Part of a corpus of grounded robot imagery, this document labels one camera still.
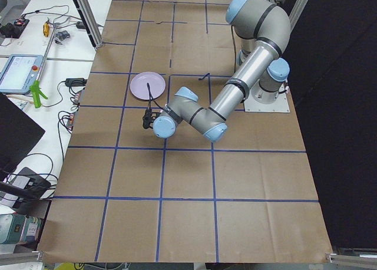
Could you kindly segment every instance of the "black curtain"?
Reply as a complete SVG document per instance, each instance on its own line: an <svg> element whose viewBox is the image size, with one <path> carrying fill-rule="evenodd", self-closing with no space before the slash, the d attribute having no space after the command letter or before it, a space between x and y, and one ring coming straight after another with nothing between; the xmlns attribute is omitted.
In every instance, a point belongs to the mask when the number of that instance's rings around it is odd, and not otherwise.
<svg viewBox="0 0 377 270"><path fill-rule="evenodd" d="M345 248L377 248L376 2L309 0L283 54L329 237Z"/></svg>

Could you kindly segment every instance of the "robotic arm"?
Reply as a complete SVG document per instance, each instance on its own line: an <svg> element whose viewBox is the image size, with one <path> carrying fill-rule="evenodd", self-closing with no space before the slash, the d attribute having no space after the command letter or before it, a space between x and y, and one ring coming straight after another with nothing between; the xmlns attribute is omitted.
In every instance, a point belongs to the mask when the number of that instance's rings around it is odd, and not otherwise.
<svg viewBox="0 0 377 270"><path fill-rule="evenodd" d="M233 0L226 21L234 26L240 38L256 39L255 48L209 108L201 107L198 97L188 88L179 89L153 123L156 136L164 139L172 136L178 124L185 120L211 142L220 140L227 130L226 118L248 98L253 85L287 47L289 18L284 10L267 0Z"/></svg>

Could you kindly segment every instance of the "tablet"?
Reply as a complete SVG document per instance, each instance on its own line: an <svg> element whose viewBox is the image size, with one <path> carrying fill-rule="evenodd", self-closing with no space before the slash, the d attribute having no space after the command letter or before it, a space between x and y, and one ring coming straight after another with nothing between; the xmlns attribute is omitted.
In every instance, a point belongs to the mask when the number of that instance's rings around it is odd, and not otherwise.
<svg viewBox="0 0 377 270"><path fill-rule="evenodd" d="M42 55L11 55L0 74L0 92L28 93L38 75L42 60Z"/></svg>

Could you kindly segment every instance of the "pink plate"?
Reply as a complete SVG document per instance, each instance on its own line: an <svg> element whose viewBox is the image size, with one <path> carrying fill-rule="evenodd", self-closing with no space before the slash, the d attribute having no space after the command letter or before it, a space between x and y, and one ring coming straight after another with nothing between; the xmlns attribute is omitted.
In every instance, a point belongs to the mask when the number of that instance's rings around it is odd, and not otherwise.
<svg viewBox="0 0 377 270"><path fill-rule="evenodd" d="M136 75L131 80L132 94L139 99L149 100L147 83L149 83L153 98L159 97L165 90L164 78L157 73L146 71Z"/></svg>

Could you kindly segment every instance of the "green clamp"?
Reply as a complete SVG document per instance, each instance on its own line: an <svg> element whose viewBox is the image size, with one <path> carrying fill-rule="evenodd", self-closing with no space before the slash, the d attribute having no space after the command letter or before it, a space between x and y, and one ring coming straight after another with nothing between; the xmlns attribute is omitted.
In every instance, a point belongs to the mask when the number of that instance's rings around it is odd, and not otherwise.
<svg viewBox="0 0 377 270"><path fill-rule="evenodd" d="M39 97L39 95L41 95L45 99L48 99L48 97L41 91L38 80L34 81L34 83L30 86L30 92L33 95L35 108L39 108L42 105L41 98Z"/></svg>

